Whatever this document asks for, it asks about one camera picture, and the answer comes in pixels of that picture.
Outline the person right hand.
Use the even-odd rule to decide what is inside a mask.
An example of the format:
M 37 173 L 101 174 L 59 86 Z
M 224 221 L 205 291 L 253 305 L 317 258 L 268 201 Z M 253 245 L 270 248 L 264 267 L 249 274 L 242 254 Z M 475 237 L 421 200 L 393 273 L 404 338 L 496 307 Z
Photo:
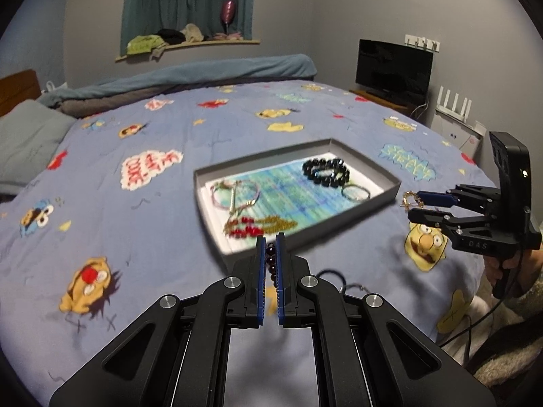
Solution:
M 494 257 L 484 256 L 484 265 L 487 280 L 493 287 L 503 277 L 505 270 L 520 267 L 516 276 L 516 285 L 512 291 L 512 296 L 519 298 L 524 296 L 538 280 L 542 270 L 542 247 L 538 250 L 527 249 L 522 253 L 518 252 L 503 262 Z

